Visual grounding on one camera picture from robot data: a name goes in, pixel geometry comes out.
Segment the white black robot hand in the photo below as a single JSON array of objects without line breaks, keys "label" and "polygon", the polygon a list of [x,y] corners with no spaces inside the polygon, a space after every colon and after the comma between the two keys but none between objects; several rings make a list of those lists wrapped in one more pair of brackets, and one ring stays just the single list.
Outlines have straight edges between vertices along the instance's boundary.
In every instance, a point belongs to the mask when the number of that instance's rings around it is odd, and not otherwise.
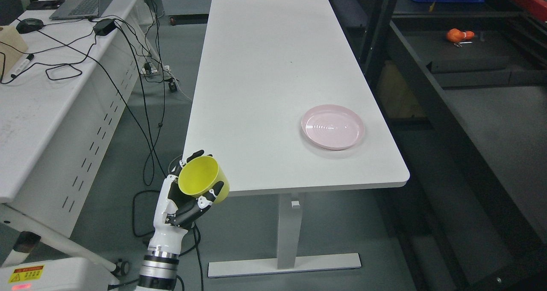
[{"label": "white black robot hand", "polygon": [[192,223],[215,204],[215,193],[220,192],[222,182],[217,182],[211,190],[198,198],[184,194],[178,186],[178,176],[182,168],[200,156],[212,155],[206,155],[204,150],[199,150],[170,168],[158,197],[153,218],[154,235],[149,241],[148,251],[160,250],[179,256],[183,237],[188,233]]}]

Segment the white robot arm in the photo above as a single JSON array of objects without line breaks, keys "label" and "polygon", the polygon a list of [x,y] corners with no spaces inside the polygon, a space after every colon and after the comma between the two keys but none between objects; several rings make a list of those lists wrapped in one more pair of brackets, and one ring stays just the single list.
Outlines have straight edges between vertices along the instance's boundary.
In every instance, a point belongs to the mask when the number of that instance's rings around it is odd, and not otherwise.
[{"label": "white robot arm", "polygon": [[179,256],[149,250],[143,257],[135,291],[172,291],[176,285]]}]

